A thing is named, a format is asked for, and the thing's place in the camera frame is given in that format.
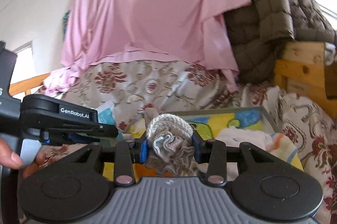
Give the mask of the person's left hand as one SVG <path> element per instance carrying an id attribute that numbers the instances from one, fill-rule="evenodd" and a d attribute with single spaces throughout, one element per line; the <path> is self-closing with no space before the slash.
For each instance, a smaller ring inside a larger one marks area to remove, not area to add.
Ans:
<path id="1" fill-rule="evenodd" d="M 23 161 L 21 160 L 19 155 L 17 155 L 17 153 L 15 153 L 3 139 L 1 139 L 0 152 L 1 152 L 0 160 L 2 166 L 14 170 L 18 170 L 23 166 Z M 30 166 L 27 166 L 23 170 L 23 178 L 27 178 L 31 174 L 40 170 L 41 166 L 44 163 L 45 163 L 45 154 L 39 151 L 35 158 L 35 161 Z"/>

